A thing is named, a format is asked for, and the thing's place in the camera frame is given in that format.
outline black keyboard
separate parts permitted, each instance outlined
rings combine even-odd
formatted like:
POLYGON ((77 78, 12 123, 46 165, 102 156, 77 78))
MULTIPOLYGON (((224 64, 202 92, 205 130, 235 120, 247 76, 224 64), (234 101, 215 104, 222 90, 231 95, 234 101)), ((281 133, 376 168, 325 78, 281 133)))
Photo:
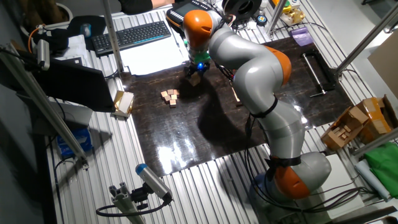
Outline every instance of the black keyboard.
MULTIPOLYGON (((116 32, 120 50, 147 44, 171 36, 164 21, 153 22, 116 32)), ((97 57, 113 53, 109 34, 92 38, 97 57)))

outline slotted aluminum surface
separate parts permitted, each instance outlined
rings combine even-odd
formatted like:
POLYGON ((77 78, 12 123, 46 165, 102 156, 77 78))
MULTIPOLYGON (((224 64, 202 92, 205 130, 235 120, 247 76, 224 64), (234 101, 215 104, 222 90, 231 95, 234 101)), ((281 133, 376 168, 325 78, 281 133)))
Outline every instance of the slotted aluminum surface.
MULTIPOLYGON (((165 21, 167 9, 165 7, 137 16, 115 14, 114 25, 116 30, 121 30, 152 21, 165 21)), ((308 0, 302 0, 301 10, 307 15, 304 22, 314 22, 326 27, 308 0)), ((271 18, 272 12, 272 9, 267 8, 266 16, 271 18)), ((66 26, 67 24, 61 24, 58 28, 66 26)), ((282 26, 279 21, 276 28, 282 26)), ((329 66, 337 67, 345 57, 337 43, 327 31, 317 26, 307 25, 307 27, 329 66)), ((256 30, 242 30, 238 33, 245 39, 257 43, 271 41, 263 27, 258 27, 256 30)), ((275 33, 274 39, 288 36, 285 30, 281 30, 275 33)), ((88 66, 102 70, 104 76, 116 71, 114 55, 97 58, 91 51, 88 51, 88 55, 88 66)), ((123 89, 119 78, 109 79, 108 85, 112 95, 115 95, 117 90, 123 89)), ((355 73, 345 72, 341 85, 354 104, 373 96, 367 84, 355 73)), ((329 124, 326 124, 307 131, 302 152, 325 150, 320 136, 328 127, 329 124)), ((55 144, 47 149, 57 221, 58 223, 129 223, 127 218, 99 217, 95 210, 112 204, 109 186, 118 185, 120 182, 127 183, 130 190, 142 186, 142 180, 136 175, 135 167, 145 162, 134 122, 131 117, 118 118, 109 113, 94 112, 89 129, 94 149, 87 152, 90 166, 88 170, 74 167, 73 163, 66 162, 54 173, 54 165, 60 161, 60 158, 55 144), (55 175, 59 181, 60 200, 55 187, 55 175)), ((348 147, 358 146, 359 143, 354 141, 348 147)), ((348 147, 338 155, 352 178, 356 176, 353 167, 356 161, 349 156, 348 147)), ((267 157, 269 150, 266 146, 258 146, 250 149, 250 152, 254 173, 257 175, 264 172, 266 170, 264 158, 267 157)), ((259 220, 248 200, 250 181, 243 158, 243 152, 237 152, 162 177, 161 179, 173 192, 174 202, 158 212, 144 215, 146 222, 258 223, 259 220)), ((355 179, 355 184, 366 186, 360 178, 355 179)), ((363 195, 363 200, 368 198, 368 195, 363 195)), ((155 195, 149 196, 149 208, 158 207, 161 203, 155 195)), ((113 208, 108 212, 118 211, 113 208)))

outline blue light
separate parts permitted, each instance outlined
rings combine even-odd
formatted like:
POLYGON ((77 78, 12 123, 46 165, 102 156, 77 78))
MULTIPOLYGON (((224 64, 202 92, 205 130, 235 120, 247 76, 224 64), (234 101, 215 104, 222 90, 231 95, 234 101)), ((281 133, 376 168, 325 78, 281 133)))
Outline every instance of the blue light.
POLYGON ((204 66, 203 66, 203 63, 200 62, 200 63, 198 64, 198 70, 202 70, 203 67, 204 67, 204 66))

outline dark work mat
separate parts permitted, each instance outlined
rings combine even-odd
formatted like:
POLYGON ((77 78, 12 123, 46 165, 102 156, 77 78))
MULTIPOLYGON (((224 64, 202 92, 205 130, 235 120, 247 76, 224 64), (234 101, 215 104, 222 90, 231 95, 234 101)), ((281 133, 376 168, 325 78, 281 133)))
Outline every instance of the dark work mat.
MULTIPOLYGON (((351 105, 340 86, 325 96, 310 98, 317 93, 316 83, 300 56, 315 45, 300 47, 291 38, 266 45, 285 53, 292 62, 288 84, 275 95, 303 114, 307 129, 334 121, 351 105)), ((322 76, 315 61, 311 63, 322 76)), ((184 79, 183 67, 144 76, 123 76, 122 82, 126 91, 134 93, 132 118, 145 163, 156 174, 176 172, 245 148, 244 125, 249 112, 236 106, 229 81, 213 63, 195 87, 184 79), (170 108, 160 98, 160 92, 168 89, 180 90, 176 108, 170 108)), ((263 133, 255 125, 249 147, 262 143, 263 133)))

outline orange cap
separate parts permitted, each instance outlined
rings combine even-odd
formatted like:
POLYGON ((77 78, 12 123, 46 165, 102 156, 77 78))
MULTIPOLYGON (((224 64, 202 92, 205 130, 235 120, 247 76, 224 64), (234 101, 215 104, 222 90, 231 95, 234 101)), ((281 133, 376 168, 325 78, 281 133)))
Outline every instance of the orange cap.
POLYGON ((184 33, 190 47, 200 47, 210 39, 213 20, 203 10, 192 10, 184 16, 184 33))
POLYGON ((275 50, 268 46, 266 46, 266 48, 278 58, 279 63, 282 66, 282 71, 284 73, 284 82, 282 83, 282 85, 285 85, 290 78, 290 74, 292 73, 292 64, 290 63, 289 58, 286 56, 286 54, 283 54, 278 50, 275 50))
POLYGON ((274 178, 278 190, 290 199, 301 199, 310 195, 307 186, 291 167, 276 168, 274 178))

